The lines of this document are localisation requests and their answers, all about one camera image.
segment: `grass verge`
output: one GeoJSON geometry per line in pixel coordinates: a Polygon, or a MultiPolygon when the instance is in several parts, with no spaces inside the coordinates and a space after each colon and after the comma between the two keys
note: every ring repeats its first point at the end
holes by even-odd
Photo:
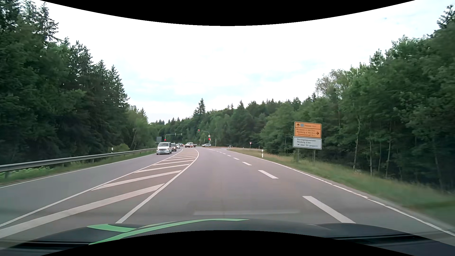
{"type": "MultiPolygon", "coordinates": [[[[256,150],[230,149],[231,151],[261,157],[256,150]]],[[[369,173],[354,172],[338,164],[308,161],[296,162],[292,156],[264,153],[264,159],[283,164],[306,173],[338,182],[379,198],[397,203],[410,210],[421,212],[443,222],[455,225],[455,195],[442,193],[422,184],[410,184],[392,179],[370,176],[369,173]]]]}
{"type": "Polygon", "coordinates": [[[38,168],[15,170],[15,171],[11,171],[7,178],[5,178],[5,174],[0,174],[0,186],[18,183],[18,182],[27,181],[27,180],[36,179],[36,178],[42,178],[42,177],[53,175],[53,174],[59,174],[59,173],[89,168],[89,167],[93,167],[93,166],[99,166],[99,165],[103,165],[103,164],[111,164],[114,162],[133,159],[136,157],[150,155],[150,154],[154,154],[154,153],[155,153],[155,150],[150,150],[147,152],[139,152],[139,153],[133,153],[133,154],[128,154],[128,155],[107,157],[107,158],[99,159],[98,161],[96,161],[96,159],[95,159],[94,162],[91,162],[90,160],[77,161],[77,162],[65,163],[64,166],[55,166],[53,168],[48,167],[48,166],[43,166],[43,167],[38,167],[38,168]]]}

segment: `road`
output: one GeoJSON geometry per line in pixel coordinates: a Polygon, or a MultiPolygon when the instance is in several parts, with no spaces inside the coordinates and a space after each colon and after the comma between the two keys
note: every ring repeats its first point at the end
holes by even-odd
{"type": "Polygon", "coordinates": [[[0,240],[87,225],[204,218],[351,222],[408,233],[450,227],[375,197],[226,148],[182,148],[0,188],[0,240]]]}

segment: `road sign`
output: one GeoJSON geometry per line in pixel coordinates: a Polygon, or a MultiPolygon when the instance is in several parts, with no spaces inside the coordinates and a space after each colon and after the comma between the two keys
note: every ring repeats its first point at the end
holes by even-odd
{"type": "Polygon", "coordinates": [[[294,136],[292,140],[292,147],[322,149],[322,140],[319,138],[302,138],[294,136]]]}
{"type": "Polygon", "coordinates": [[[321,138],[320,123],[294,122],[294,136],[306,138],[321,138]]]}

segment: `guardrail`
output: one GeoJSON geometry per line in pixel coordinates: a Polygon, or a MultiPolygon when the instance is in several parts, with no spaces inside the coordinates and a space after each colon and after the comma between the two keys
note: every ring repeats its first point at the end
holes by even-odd
{"type": "Polygon", "coordinates": [[[134,154],[134,153],[145,152],[145,151],[154,150],[154,149],[156,149],[156,148],[140,149],[140,150],[134,150],[134,151],[118,152],[118,153],[107,153],[107,154],[98,154],[98,155],[87,155],[87,156],[76,156],[76,157],[67,157],[67,158],[59,158],[59,159],[49,159],[49,160],[16,163],[16,164],[4,164],[4,165],[0,165],[0,173],[14,171],[14,170],[20,170],[20,169],[26,169],[26,168],[47,166],[47,165],[52,165],[52,164],[64,164],[64,163],[76,162],[76,161],[82,161],[82,160],[91,160],[91,159],[103,158],[103,157],[134,154]]]}

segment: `cloud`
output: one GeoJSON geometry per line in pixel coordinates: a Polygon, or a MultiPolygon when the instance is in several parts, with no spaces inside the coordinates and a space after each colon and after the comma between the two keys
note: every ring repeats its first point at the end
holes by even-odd
{"type": "Polygon", "coordinates": [[[450,3],[416,0],[321,20],[233,27],[166,24],[47,5],[59,22],[58,37],[79,40],[94,61],[115,65],[130,103],[144,107],[150,120],[168,120],[190,116],[202,97],[207,109],[237,106],[240,100],[246,105],[305,99],[331,69],[368,62],[402,35],[431,33],[450,3]]]}

